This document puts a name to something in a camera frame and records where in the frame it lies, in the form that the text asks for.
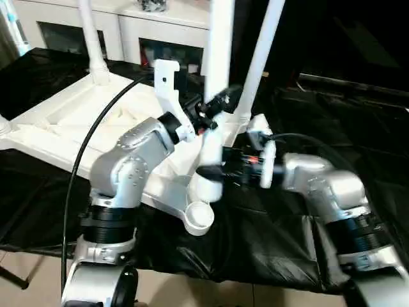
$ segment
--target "white vertical bar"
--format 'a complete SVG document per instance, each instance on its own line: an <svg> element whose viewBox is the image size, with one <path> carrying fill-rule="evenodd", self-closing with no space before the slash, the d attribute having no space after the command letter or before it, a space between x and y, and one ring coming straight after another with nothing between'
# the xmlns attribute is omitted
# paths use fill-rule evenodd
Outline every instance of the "white vertical bar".
<svg viewBox="0 0 409 307"><path fill-rule="evenodd" d="M100 40L93 20L91 1L78 0L78 5L89 55L89 72L95 84L106 85L109 83L109 70L102 57Z"/></svg>
<svg viewBox="0 0 409 307"><path fill-rule="evenodd" d="M235 0L212 0L204 101L229 86Z"/></svg>
<svg viewBox="0 0 409 307"><path fill-rule="evenodd" d="M206 103L229 86L234 14L235 0L212 0L207 73L204 85ZM218 127L205 132L199 165L219 165L222 162L225 114L218 114L213 120L217 122ZM196 195L201 200L215 202L221 198L223 188L221 183L209 181L196 174L195 176L197 177Z"/></svg>
<svg viewBox="0 0 409 307"><path fill-rule="evenodd" d="M270 54L270 49L280 21L284 3L285 0L270 0L268 3L266 15L264 17L257 45L254 50L253 59L245 80L243 94L235 111L235 118L238 118L239 123L243 125L241 132L245 130L247 124L249 123L251 108L254 103L254 99L256 98L268 55Z"/></svg>

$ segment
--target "white bracket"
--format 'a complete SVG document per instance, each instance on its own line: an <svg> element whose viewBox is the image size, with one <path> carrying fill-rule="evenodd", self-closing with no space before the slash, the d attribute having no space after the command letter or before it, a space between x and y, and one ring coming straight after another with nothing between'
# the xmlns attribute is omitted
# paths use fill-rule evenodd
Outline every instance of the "white bracket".
<svg viewBox="0 0 409 307"><path fill-rule="evenodd" d="M177 61L157 59L155 61L155 94L164 113L172 113L181 123L176 133L182 141L192 141L196 133L179 103L179 91L174 89L174 73L180 70Z"/></svg>

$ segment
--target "tile floor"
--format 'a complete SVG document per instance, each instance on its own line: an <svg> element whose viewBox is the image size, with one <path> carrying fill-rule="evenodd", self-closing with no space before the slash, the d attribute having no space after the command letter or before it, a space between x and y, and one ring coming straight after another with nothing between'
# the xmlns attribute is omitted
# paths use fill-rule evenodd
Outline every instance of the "tile floor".
<svg viewBox="0 0 409 307"><path fill-rule="evenodd" d="M9 271L31 280L27 290L0 278L2 307L59 306L59 258L4 253L0 263ZM313 294L225 281L220 284L182 275L139 271L138 300L149 307L344 307L342 297Z"/></svg>

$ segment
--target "black tablecloth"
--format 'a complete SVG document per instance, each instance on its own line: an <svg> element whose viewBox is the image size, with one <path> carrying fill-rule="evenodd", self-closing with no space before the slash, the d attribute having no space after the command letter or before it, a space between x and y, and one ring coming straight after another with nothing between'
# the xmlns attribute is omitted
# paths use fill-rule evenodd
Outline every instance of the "black tablecloth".
<svg viewBox="0 0 409 307"><path fill-rule="evenodd" d="M12 119L86 75L87 59L35 49L0 72L0 114ZM109 62L112 72L136 79L137 65ZM352 99L279 90L261 99L275 132L302 132L333 146L363 179L375 211L409 263L409 113ZM301 141L279 150L320 154ZM69 174L16 150L0 152L0 248L60 255L63 203ZM79 234L89 183L77 178L68 237ZM320 219L296 194L227 185L212 205L215 222L202 237L180 220L142 205L137 213L138 268L215 281L225 279L338 292L347 280Z"/></svg>

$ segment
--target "black cable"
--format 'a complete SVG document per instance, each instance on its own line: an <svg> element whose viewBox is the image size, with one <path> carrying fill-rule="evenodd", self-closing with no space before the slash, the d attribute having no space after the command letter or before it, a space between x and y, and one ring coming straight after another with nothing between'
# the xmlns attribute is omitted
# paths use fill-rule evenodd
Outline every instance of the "black cable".
<svg viewBox="0 0 409 307"><path fill-rule="evenodd" d="M269 136L269 139L271 140L282 139L282 138L284 139L285 138L304 139L318 147L322 147L322 149L324 149L327 152L328 158L332 157L333 159L337 160L337 163L336 163L338 164L337 167L354 172L354 168L349 161L347 161L342 155L340 155L331 146L328 146L327 144L325 144L323 141L320 141L319 139L316 139L312 136L307 136L301 133L278 133L278 134L272 134L271 136Z"/></svg>
<svg viewBox="0 0 409 307"><path fill-rule="evenodd" d="M79 164L81 162L81 157L84 154L84 151L88 145L89 140L91 139L92 135L94 134L96 128L100 124L100 122L104 119L105 115L109 112L109 110L112 108L117 101L124 96L126 92L128 92L131 88L133 88L136 84L140 83L144 77L139 78L136 81L133 81L130 83L126 88L121 90L104 108L104 110L98 115L96 118L95 122L92 124L91 128L89 129L86 137L84 138L84 141L81 144L81 147L79 148L77 157L75 158L75 162L72 168L71 172L71 177L70 177L70 182L68 183L68 190L66 193L66 198L65 198L65 207L64 207L64 222L63 222L63 250L61 252L61 295L63 294L65 283L66 283L66 256L67 256L67 241L66 241L66 228L67 228L67 220L68 220L68 207L70 204L70 195L71 195L71 190L73 186L73 182L75 179L75 176L78 171Z"/></svg>

